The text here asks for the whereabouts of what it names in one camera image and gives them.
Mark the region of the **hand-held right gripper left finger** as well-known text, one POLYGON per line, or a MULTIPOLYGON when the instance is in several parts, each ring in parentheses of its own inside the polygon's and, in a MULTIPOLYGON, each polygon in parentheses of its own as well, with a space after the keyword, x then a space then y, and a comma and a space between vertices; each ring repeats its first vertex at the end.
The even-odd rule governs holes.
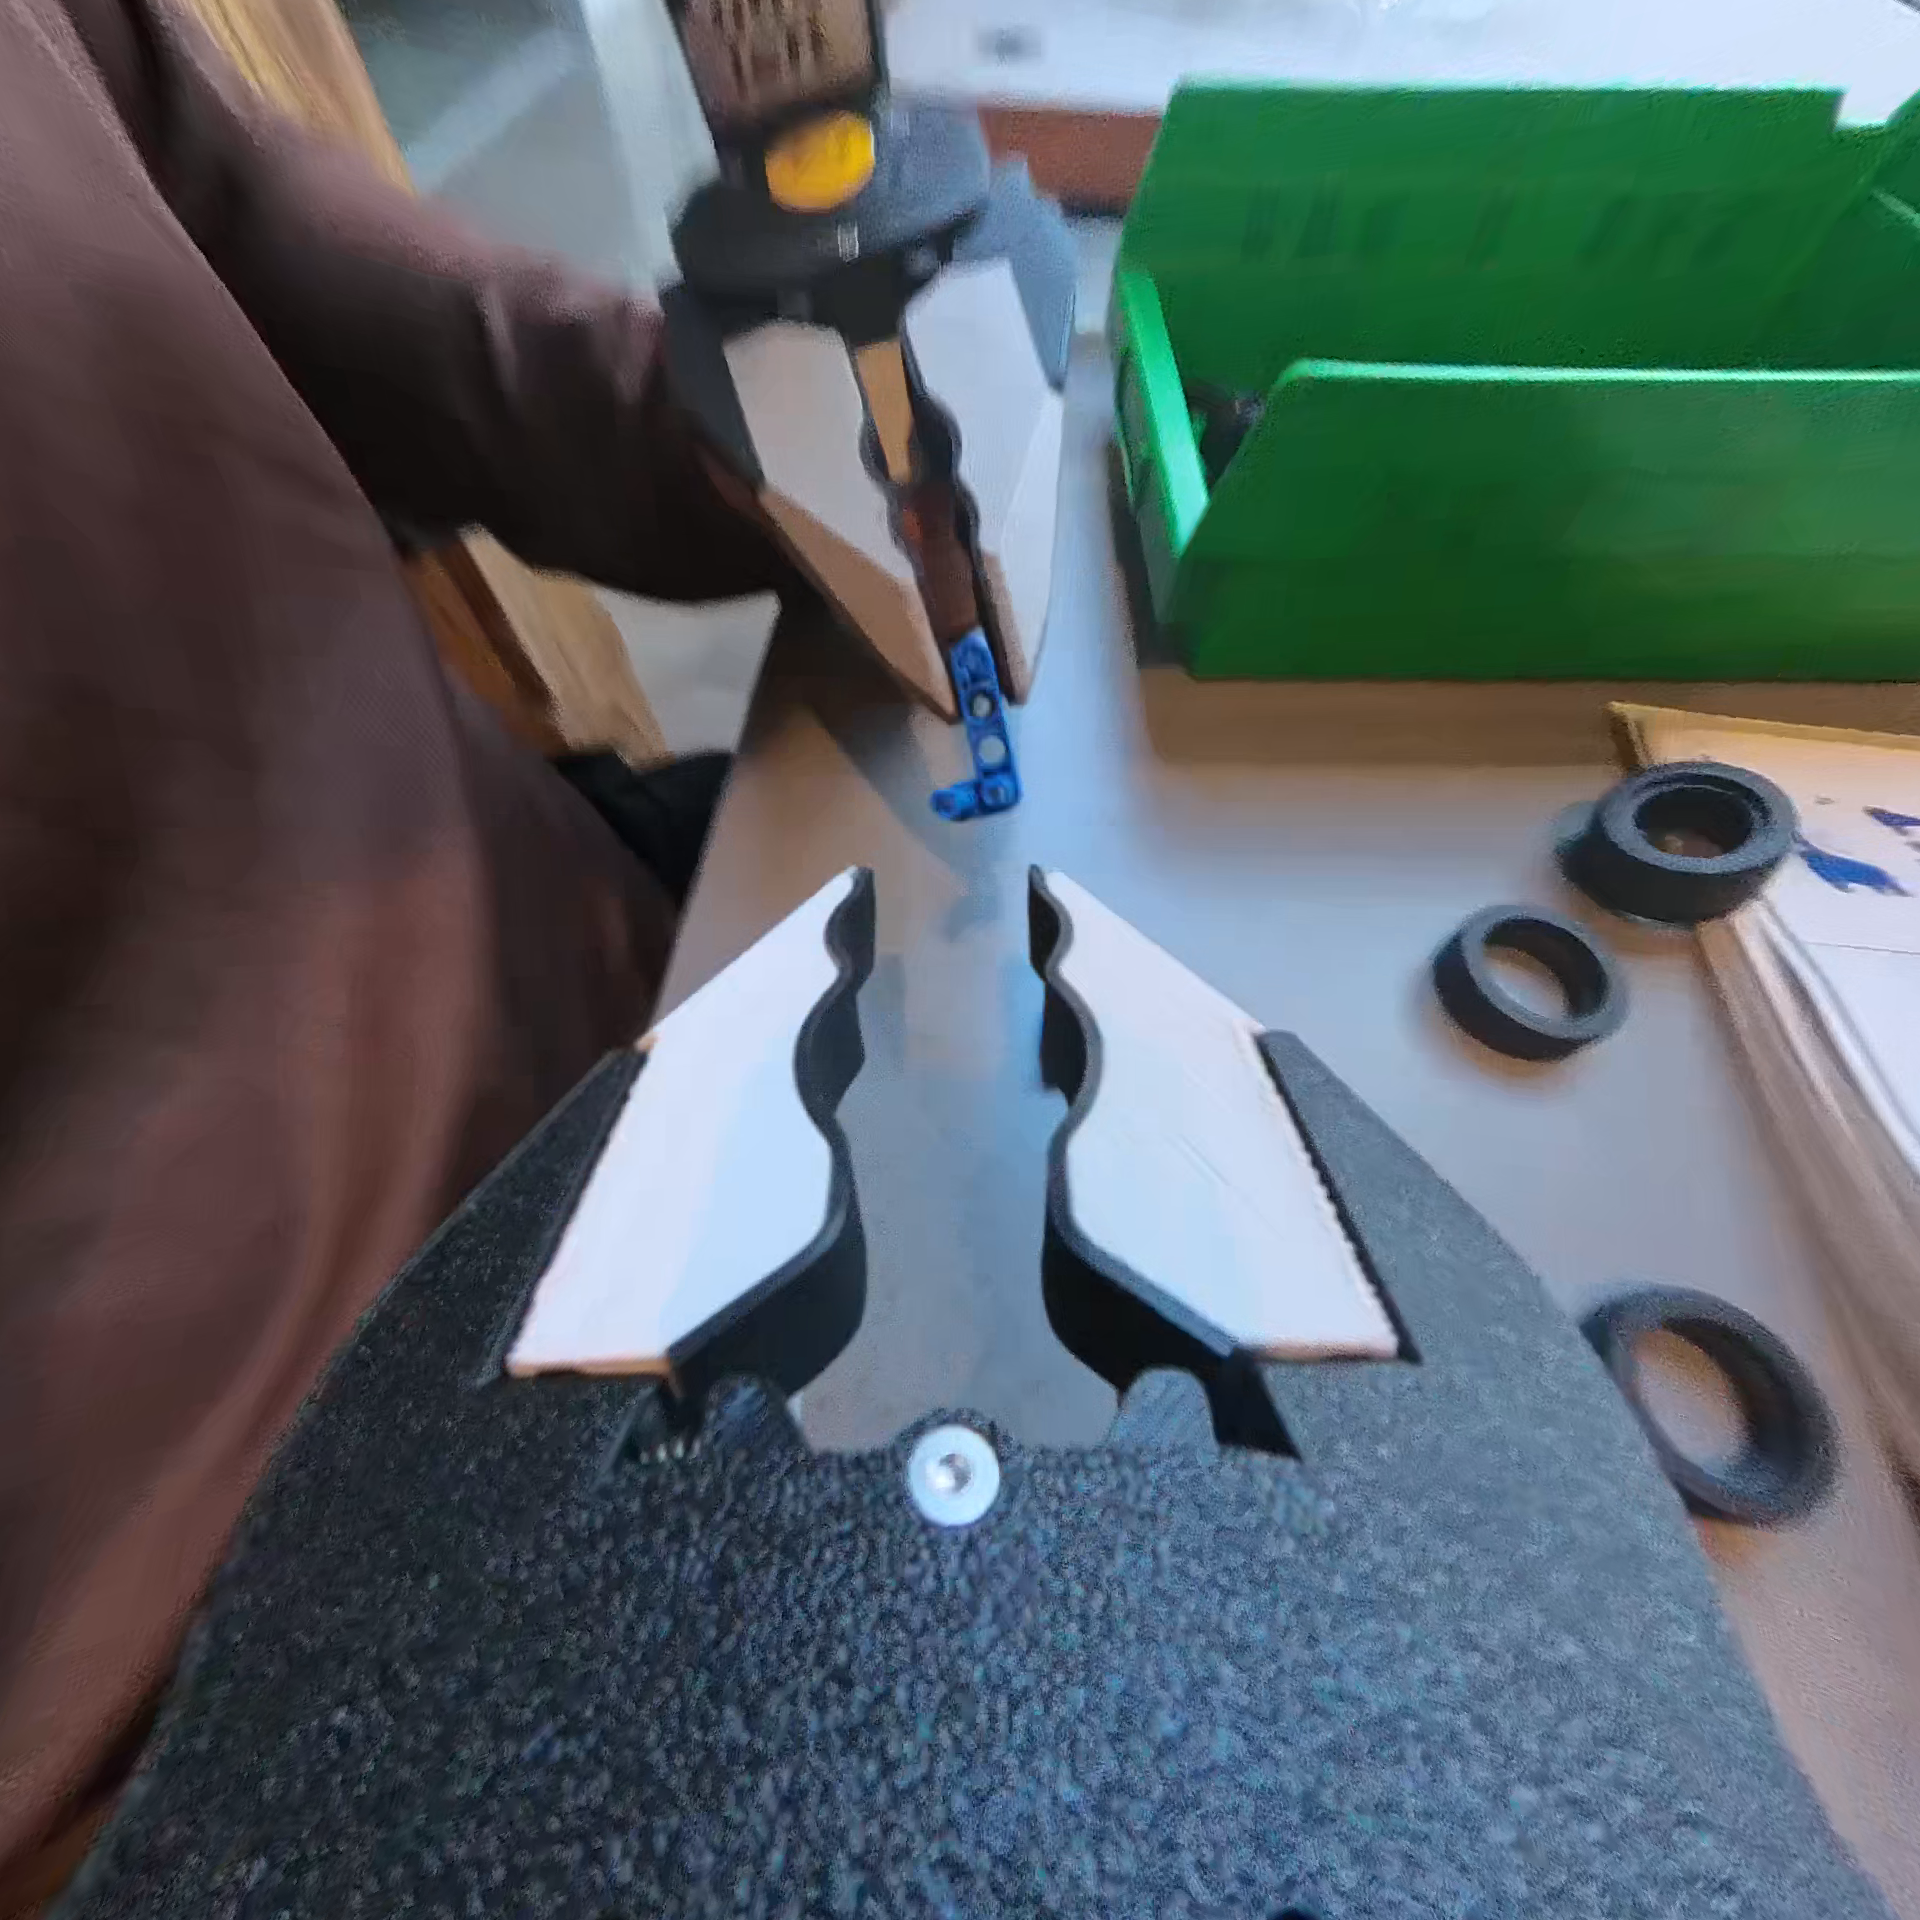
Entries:
POLYGON ((876 879, 845 868, 634 1047, 507 1373, 805 1390, 851 1345, 867 1236, 842 1109, 876 879))

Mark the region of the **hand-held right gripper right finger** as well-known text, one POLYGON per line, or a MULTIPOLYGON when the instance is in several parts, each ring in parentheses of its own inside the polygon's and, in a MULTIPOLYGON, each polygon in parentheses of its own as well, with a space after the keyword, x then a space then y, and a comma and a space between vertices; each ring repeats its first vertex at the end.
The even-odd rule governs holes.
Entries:
POLYGON ((1048 1317, 1104 1377, 1397 1361, 1402 1330, 1266 1031, 1064 871, 1027 875, 1042 986, 1048 1317))

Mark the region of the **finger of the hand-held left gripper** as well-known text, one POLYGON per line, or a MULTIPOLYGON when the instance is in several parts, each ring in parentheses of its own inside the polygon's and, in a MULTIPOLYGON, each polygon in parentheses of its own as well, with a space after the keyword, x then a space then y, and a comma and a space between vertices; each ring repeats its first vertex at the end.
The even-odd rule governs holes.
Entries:
POLYGON ((910 387, 950 446, 958 539, 1013 703, 1044 652, 1058 534, 1069 281, 1029 309, 1008 257, 950 263, 904 315, 910 387))
POLYGON ((760 467, 760 502, 845 628, 926 709, 953 709, 922 578, 864 446, 868 402, 828 326, 764 323, 724 346, 760 467))

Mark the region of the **person's left forearm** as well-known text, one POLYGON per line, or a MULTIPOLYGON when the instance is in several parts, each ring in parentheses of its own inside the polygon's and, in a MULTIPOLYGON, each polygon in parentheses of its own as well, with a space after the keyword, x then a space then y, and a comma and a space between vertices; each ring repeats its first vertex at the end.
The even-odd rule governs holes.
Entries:
POLYGON ((800 587, 668 395, 659 307, 465 230, 179 4, 126 12, 164 198, 381 517, 664 603, 800 587))

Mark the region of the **grey desk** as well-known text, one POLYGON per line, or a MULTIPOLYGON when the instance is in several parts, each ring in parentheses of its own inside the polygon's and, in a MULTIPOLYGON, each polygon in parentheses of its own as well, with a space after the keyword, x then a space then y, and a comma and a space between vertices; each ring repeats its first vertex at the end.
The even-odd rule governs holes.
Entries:
POLYGON ((1020 710, 1024 803, 938 825, 953 733, 800 615, 782 622, 689 906, 676 1003, 845 867, 876 875, 877 956, 843 1105, 868 1306, 800 1399, 819 1450, 970 1409, 1085 1444, 1114 1391, 1041 1303, 1042 988, 1027 871, 1078 879, 1266 1027, 1297 1034, 1572 1313, 1635 1282, 1776 1329, 1843 1427, 1825 1515, 1706 1524, 1721 1605, 1802 1770, 1888 1905, 1916 1915, 1916 1523, 1833 1323, 1818 1229, 1771 1149, 1692 939, 1597 916, 1630 973, 1624 1034, 1556 1068, 1460 1037, 1433 947, 1482 906, 1578 913, 1552 827, 1617 774, 1609 701, 1867 726, 1866 689, 1203 684, 1136 635, 1114 539, 1116 221, 1077 221, 1058 567, 1020 710))

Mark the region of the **black toy tyre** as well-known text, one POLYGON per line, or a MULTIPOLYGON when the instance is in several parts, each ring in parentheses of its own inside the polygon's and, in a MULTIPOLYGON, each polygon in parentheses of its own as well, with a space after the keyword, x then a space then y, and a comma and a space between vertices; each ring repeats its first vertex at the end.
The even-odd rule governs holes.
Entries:
POLYGON ((1810 1370, 1756 1315, 1696 1286, 1633 1286, 1580 1319, 1668 1485, 1696 1519, 1785 1530, 1830 1499, 1841 1429, 1810 1370), (1718 1468, 1684 1451, 1653 1413, 1642 1342, 1678 1337, 1728 1382, 1741 1444, 1718 1468))
POLYGON ((1609 1041, 1625 1019, 1617 961, 1570 918, 1497 903, 1462 918, 1432 961, 1433 991, 1469 1041, 1525 1065, 1555 1065, 1609 1041), (1497 953, 1541 967, 1560 1013, 1525 1003, 1497 973, 1497 953))
POLYGON ((1696 927, 1758 900, 1796 829, 1796 804, 1776 781, 1715 759, 1668 759, 1572 807, 1555 852, 1606 913, 1696 927))

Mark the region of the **wooden bench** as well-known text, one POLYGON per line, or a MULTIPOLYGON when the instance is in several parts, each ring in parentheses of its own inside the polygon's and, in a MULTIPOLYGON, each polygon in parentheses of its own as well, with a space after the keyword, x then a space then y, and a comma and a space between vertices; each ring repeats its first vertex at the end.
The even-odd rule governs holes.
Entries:
MULTIPOLYGON (((256 94, 412 187, 345 15, 331 2, 195 2, 256 94)), ((542 751, 668 755, 627 642, 576 578, 525 567, 486 534, 410 548, 400 570, 441 658, 542 751)))

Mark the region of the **person's black trousers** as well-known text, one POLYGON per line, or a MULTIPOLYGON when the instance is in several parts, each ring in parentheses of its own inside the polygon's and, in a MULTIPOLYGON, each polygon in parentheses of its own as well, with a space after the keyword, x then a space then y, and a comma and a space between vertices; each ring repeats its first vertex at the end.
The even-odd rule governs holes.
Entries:
POLYGON ((552 765, 684 909, 736 756, 694 751, 634 765, 616 751, 570 751, 552 765))

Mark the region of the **green storage bin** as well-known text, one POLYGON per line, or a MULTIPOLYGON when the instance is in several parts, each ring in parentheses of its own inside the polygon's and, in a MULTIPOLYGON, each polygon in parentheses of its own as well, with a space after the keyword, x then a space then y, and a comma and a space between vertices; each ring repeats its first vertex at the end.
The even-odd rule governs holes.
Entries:
POLYGON ((1916 681, 1918 103, 1172 90, 1112 281, 1203 681, 1916 681))

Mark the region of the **open instruction booklet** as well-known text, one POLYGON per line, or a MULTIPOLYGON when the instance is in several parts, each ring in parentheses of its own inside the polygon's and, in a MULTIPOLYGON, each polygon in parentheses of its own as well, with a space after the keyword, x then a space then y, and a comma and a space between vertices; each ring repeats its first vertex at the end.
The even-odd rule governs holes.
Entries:
POLYGON ((1625 765, 1717 762, 1796 811, 1782 867, 1696 937, 1830 1319, 1892 1468, 1918 1478, 1918 740, 1611 703, 1625 765))

